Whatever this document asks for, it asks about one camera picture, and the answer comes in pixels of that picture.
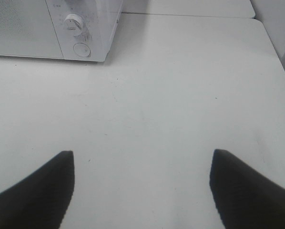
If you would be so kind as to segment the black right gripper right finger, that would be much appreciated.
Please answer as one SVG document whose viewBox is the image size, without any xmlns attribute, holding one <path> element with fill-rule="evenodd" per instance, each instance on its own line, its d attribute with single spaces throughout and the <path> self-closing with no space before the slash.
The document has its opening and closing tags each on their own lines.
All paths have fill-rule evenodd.
<svg viewBox="0 0 285 229">
<path fill-rule="evenodd" d="M 214 151 L 209 185 L 225 228 L 285 229 L 285 189 L 229 151 Z"/>
</svg>

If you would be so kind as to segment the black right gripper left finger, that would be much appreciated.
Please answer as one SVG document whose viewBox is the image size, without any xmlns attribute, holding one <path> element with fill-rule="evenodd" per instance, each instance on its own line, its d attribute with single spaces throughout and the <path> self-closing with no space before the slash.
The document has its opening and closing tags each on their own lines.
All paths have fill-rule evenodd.
<svg viewBox="0 0 285 229">
<path fill-rule="evenodd" d="M 74 192 L 72 151 L 62 151 L 0 192 L 0 229 L 58 229 Z"/>
</svg>

